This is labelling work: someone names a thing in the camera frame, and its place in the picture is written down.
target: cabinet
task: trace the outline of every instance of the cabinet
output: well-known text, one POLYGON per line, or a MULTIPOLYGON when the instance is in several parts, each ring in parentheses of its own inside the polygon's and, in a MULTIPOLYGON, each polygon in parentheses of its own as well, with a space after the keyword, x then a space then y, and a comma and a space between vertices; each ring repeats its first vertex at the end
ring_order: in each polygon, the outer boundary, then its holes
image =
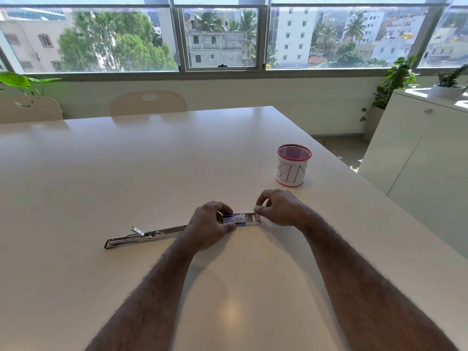
POLYGON ((395 92, 359 174, 468 258, 467 105, 395 92))

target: beige chair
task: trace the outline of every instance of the beige chair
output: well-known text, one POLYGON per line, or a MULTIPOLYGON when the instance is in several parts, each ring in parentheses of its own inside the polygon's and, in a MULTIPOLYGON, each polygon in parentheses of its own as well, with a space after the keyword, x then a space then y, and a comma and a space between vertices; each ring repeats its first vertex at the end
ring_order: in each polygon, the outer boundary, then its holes
POLYGON ((0 124, 58 120, 63 120, 60 105, 49 97, 0 96, 0 124))
POLYGON ((172 91, 136 91, 116 97, 109 105, 111 116, 186 112, 187 101, 172 91))

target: chair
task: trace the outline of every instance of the chair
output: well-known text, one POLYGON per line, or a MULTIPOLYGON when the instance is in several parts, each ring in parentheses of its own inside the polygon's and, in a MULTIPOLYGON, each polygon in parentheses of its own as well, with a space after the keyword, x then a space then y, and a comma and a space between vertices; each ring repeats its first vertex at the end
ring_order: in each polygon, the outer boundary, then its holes
POLYGON ((136 91, 116 97, 109 105, 111 116, 186 112, 187 101, 172 91, 136 91))
POLYGON ((49 97, 0 96, 0 108, 0 124, 63 120, 60 105, 49 97))

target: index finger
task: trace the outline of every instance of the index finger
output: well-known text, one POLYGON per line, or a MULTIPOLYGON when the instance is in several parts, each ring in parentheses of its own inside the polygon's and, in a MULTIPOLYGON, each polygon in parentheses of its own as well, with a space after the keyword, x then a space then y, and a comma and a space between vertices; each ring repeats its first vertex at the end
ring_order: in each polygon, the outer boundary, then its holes
POLYGON ((215 209, 216 212, 221 212, 223 214, 233 214, 234 211, 226 203, 222 202, 212 202, 210 203, 215 209))
POLYGON ((260 196, 258 197, 257 199, 257 203, 255 205, 263 205, 263 203, 267 200, 267 199, 270 199, 270 197, 272 196, 272 192, 273 190, 272 189, 266 189, 265 191, 263 191, 260 196))

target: forearm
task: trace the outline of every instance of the forearm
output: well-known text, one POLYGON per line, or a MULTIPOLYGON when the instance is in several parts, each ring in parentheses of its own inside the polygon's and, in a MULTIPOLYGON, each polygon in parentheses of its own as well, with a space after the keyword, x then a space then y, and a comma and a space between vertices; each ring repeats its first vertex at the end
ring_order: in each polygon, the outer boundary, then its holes
POLYGON ((180 236, 86 350, 168 350, 185 276, 194 255, 195 251, 180 236))
POLYGON ((318 214, 304 208, 296 227, 312 248, 353 351, 457 350, 429 317, 318 214))

